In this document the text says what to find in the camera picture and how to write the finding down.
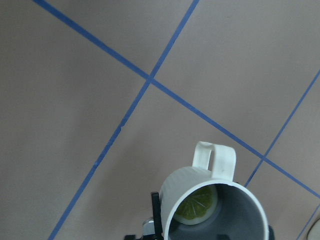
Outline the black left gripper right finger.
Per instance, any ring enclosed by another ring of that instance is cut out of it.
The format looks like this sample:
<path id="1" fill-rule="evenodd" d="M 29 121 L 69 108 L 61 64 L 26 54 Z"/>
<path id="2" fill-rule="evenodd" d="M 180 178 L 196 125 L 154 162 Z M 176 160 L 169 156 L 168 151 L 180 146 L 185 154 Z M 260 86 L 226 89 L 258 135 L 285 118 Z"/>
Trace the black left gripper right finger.
<path id="1" fill-rule="evenodd" d="M 275 240 L 275 234 L 273 228 L 268 226 L 268 240 Z"/>

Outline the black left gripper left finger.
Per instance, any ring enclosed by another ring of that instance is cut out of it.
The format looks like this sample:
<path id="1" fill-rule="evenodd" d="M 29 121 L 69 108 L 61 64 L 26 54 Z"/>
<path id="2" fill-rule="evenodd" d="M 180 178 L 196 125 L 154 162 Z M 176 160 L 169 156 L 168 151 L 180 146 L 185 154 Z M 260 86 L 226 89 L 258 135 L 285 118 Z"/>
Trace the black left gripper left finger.
<path id="1" fill-rule="evenodd" d="M 152 217 L 145 220 L 142 224 L 142 235 L 136 237 L 134 234 L 125 235 L 124 240 L 162 240 L 163 227 L 161 218 L 161 202 L 158 192 L 151 194 Z"/>

